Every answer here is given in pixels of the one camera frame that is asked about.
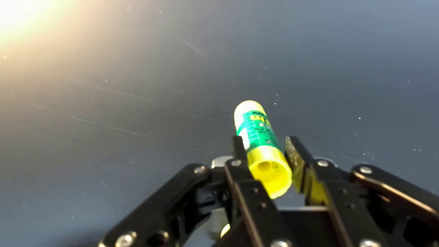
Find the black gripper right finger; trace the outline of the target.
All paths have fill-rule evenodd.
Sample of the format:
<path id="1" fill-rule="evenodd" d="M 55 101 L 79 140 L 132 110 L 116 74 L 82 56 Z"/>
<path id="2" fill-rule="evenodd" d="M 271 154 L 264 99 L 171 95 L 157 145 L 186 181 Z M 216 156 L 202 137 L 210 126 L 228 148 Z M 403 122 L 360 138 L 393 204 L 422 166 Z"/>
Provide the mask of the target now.
<path id="1" fill-rule="evenodd" d="M 374 165 L 350 171 L 287 136 L 294 188 L 324 207 L 342 247 L 439 247 L 439 197 Z"/>

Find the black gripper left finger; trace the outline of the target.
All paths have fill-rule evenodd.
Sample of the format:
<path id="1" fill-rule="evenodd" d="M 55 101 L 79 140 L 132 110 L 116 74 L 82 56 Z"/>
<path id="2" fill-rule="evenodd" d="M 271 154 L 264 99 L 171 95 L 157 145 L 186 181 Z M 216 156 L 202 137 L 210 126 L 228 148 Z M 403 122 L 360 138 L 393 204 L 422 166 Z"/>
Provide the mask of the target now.
<path id="1" fill-rule="evenodd" d="M 294 247 L 286 219 L 249 167 L 243 140 L 221 165 L 184 166 L 99 240 L 98 247 L 183 247 L 208 221 L 215 247 Z"/>

